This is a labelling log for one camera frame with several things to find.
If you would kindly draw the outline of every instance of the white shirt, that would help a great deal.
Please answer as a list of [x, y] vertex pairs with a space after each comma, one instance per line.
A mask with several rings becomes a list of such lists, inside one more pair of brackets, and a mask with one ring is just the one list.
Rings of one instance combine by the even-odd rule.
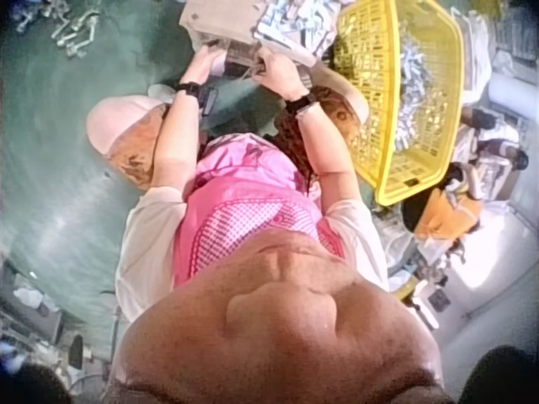
[[[116, 297], [133, 322], [173, 289], [173, 243], [187, 204], [174, 188], [150, 189], [127, 217]], [[387, 265], [371, 212], [359, 200], [342, 200], [328, 209], [329, 227], [341, 238], [344, 260], [363, 277], [389, 290]]]

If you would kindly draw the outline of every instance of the pink fabric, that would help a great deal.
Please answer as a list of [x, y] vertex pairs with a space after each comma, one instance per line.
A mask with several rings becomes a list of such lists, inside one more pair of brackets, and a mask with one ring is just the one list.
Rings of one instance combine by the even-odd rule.
[[212, 143], [197, 166], [196, 190], [174, 240], [174, 284], [233, 253], [270, 228], [301, 231], [343, 256], [307, 182], [291, 160], [254, 135]]

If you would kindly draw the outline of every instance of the plastic container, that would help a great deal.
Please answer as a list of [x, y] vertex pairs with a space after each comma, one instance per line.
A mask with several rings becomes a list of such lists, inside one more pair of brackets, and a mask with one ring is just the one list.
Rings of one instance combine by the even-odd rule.
[[[419, 138], [394, 152], [400, 103], [398, 20], [425, 54], [433, 77], [424, 106], [415, 115]], [[464, 55], [455, 22], [431, 0], [362, 0], [338, 22], [335, 68], [366, 97], [370, 117], [349, 144], [357, 173], [393, 205], [439, 183], [449, 165], [461, 116]]]

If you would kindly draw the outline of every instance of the floor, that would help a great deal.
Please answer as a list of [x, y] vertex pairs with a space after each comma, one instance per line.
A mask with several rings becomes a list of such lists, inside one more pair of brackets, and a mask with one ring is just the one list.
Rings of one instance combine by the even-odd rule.
[[[39, 20], [2, 38], [0, 252], [83, 322], [86, 342], [108, 357], [115, 266], [128, 211], [140, 193], [89, 145], [85, 118], [101, 99], [144, 94], [179, 77], [192, 50], [172, 0], [71, 0], [75, 13], [101, 3], [95, 43], [68, 60]], [[445, 6], [456, 3], [445, 0]], [[219, 82], [214, 134], [273, 129], [278, 101], [251, 82]]]

